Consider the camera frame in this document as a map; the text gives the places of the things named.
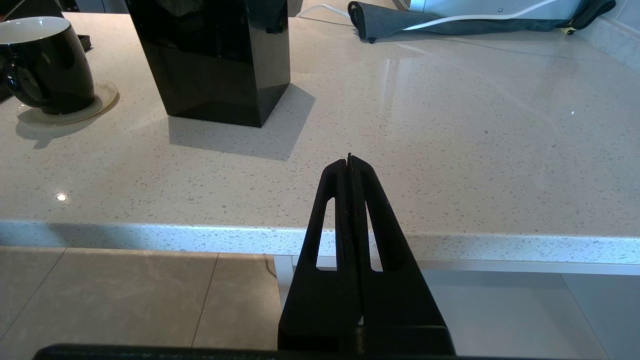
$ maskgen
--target black base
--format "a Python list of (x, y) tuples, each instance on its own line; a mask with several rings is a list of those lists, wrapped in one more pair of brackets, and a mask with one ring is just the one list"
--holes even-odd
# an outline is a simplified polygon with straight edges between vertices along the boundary
[(169, 115), (260, 127), (290, 81), (286, 0), (127, 0)]

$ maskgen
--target cord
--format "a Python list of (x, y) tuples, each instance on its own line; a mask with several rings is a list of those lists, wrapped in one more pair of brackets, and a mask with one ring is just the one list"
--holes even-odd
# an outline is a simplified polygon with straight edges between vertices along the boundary
[[(516, 13), (509, 13), (509, 14), (504, 14), (504, 15), (457, 15), (457, 16), (450, 16), (450, 17), (443, 17), (442, 19), (438, 19), (438, 20), (433, 20), (433, 21), (429, 21), (429, 22), (425, 22), (422, 24), (418, 24), (418, 25), (413, 25), (413, 26), (409, 26), (406, 29), (403, 29), (404, 31), (409, 31), (409, 30), (417, 30), (417, 29), (422, 29), (422, 28), (428, 28), (430, 26), (434, 26), (434, 25), (438, 25), (438, 24), (442, 24), (445, 22), (451, 22), (451, 21), (461, 21), (461, 20), (509, 20), (509, 19), (513, 19), (515, 17), (520, 17), (526, 13), (532, 12), (533, 10), (540, 8), (542, 6), (548, 5), (550, 3), (554, 3), (557, 0), (544, 0), (540, 3), (537, 3), (535, 5), (532, 5), (524, 10), (520, 10), (519, 12)], [(311, 6), (310, 8), (304, 9), (302, 12), (300, 12), (299, 14), (296, 15), (296, 17), (301, 17), (302, 15), (308, 13), (309, 11), (315, 9), (315, 8), (326, 8), (327, 10), (331, 10), (337, 14), (340, 14), (342, 16), (351, 18), (349, 16), (348, 13), (340, 11), (336, 8), (333, 8), (329, 5), (325, 5), (325, 4), (319, 4), (319, 5), (314, 5)]]

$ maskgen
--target countertop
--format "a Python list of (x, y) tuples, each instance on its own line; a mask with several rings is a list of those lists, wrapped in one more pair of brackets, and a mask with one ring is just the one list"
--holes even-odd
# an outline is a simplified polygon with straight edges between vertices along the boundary
[(167, 116), (128, 15), (65, 16), (120, 98), (54, 133), (0, 104), (0, 245), (297, 255), (352, 152), (418, 259), (640, 263), (640, 75), (577, 37), (369, 44), (318, 10), (289, 19), (291, 85), (257, 129)]

